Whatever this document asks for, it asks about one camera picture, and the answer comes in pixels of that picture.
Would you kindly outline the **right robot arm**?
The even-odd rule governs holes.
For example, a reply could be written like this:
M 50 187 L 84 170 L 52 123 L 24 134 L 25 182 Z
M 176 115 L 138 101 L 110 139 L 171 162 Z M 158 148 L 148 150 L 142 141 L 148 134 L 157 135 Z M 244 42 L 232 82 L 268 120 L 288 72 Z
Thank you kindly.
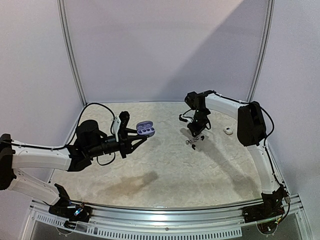
M 237 120 L 237 139 L 248 149 L 256 166 L 262 187 L 262 199 L 258 213 L 262 218 L 269 218 L 278 210 L 278 203 L 289 196 L 284 184 L 280 182 L 279 172 L 273 165 L 269 152 L 267 127 L 264 120 L 264 109 L 257 101 L 245 102 L 223 96 L 214 90 L 200 93 L 189 92 L 184 102 L 191 111 L 192 117 L 184 113 L 179 120 L 187 123 L 192 137 L 199 136 L 203 130 L 211 128 L 208 116 L 211 110 L 228 115 Z

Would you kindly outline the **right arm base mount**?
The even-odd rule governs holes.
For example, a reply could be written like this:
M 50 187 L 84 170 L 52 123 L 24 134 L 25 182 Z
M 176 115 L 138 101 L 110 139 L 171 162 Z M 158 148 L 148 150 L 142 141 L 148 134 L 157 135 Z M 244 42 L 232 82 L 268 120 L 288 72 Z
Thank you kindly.
M 275 218 L 280 216 L 277 220 L 278 224 L 287 215 L 290 210 L 290 197 L 287 189 L 281 184 L 277 190 L 272 193 L 261 193 L 262 203 L 244 207 L 242 209 L 242 216 L 245 223 L 257 222 Z

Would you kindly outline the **white earbud charging case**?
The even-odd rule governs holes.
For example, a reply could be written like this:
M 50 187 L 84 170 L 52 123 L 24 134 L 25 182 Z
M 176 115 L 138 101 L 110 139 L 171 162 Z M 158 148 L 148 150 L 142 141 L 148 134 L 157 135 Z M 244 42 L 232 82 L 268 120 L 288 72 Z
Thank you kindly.
M 232 135 L 233 134 L 233 130 L 228 126 L 223 129 L 223 132 L 225 134 L 227 134 L 227 135 Z

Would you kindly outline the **purple round charging case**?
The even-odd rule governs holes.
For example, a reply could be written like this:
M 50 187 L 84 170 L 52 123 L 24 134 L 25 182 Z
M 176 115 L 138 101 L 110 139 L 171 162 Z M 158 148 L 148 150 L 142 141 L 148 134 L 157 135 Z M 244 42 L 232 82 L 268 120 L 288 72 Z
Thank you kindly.
M 149 120 L 139 122 L 136 125 L 137 133 L 141 136 L 152 137 L 156 132 L 153 125 L 153 122 Z

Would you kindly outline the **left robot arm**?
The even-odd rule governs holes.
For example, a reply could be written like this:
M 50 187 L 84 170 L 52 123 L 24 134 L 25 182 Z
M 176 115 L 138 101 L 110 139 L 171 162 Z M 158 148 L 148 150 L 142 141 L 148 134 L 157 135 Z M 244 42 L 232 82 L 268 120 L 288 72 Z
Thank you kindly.
M 80 172 L 96 157 L 119 152 L 125 158 L 155 133 L 148 122 L 137 124 L 136 129 L 128 128 L 129 119 L 127 111 L 121 112 L 112 122 L 112 135 L 102 132 L 96 120 L 85 120 L 76 127 L 73 144 L 57 147 L 28 145 L 4 133 L 0 137 L 0 189 L 31 196 L 54 206 L 63 217 L 70 217 L 75 210 L 64 187 L 46 183 L 22 169 Z

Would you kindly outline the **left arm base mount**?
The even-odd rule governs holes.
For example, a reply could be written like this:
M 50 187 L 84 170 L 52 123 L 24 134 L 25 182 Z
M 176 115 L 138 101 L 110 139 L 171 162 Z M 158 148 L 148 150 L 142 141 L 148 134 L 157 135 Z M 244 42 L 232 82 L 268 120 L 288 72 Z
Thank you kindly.
M 67 229 L 74 230 L 77 222 L 88 223 L 92 214 L 92 208 L 81 204 L 72 203 L 67 191 L 63 186 L 55 183 L 54 186 L 58 190 L 58 201 L 49 207 L 48 212 L 52 215 L 67 219 L 63 226 Z

